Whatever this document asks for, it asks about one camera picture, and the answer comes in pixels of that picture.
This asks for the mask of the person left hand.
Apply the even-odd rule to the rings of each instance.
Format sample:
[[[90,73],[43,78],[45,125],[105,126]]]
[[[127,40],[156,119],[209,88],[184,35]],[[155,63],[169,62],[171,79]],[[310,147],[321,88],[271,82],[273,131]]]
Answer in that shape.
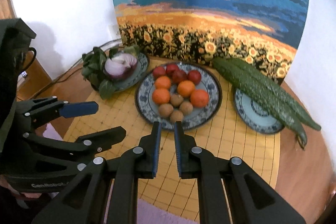
[[[7,182],[7,180],[5,179],[3,175],[1,175],[1,187],[8,189],[16,197],[22,197],[22,198],[27,198],[27,199],[37,199],[42,195],[41,193],[18,192]]]

